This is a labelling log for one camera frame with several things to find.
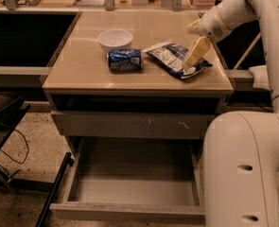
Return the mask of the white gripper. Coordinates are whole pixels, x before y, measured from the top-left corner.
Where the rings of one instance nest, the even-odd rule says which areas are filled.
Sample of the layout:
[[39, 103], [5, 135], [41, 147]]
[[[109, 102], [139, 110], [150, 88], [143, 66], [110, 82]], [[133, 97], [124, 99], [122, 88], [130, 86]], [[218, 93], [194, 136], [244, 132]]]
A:
[[200, 19], [189, 24], [186, 31], [190, 34], [200, 34], [202, 37], [194, 42], [192, 48], [184, 57], [184, 68], [192, 67], [208, 52], [211, 46], [211, 41], [208, 38], [218, 43], [232, 33], [232, 30], [226, 25], [219, 13], [218, 7], [212, 7], [205, 12]]

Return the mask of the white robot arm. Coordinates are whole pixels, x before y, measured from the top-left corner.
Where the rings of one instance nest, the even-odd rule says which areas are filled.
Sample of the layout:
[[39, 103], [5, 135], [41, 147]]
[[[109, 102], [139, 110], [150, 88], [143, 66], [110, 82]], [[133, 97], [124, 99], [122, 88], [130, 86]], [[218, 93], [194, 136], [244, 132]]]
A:
[[279, 227], [279, 0], [223, 0], [188, 26], [214, 42], [259, 23], [272, 112], [229, 112], [203, 142], [205, 227]]

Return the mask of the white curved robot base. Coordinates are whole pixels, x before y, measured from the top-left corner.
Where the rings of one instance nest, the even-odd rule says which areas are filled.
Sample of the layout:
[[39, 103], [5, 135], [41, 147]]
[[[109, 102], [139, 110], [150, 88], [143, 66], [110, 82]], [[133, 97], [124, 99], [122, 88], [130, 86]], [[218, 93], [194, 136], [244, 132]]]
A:
[[258, 65], [249, 68], [249, 72], [253, 75], [253, 88], [269, 90], [269, 78], [266, 65]]

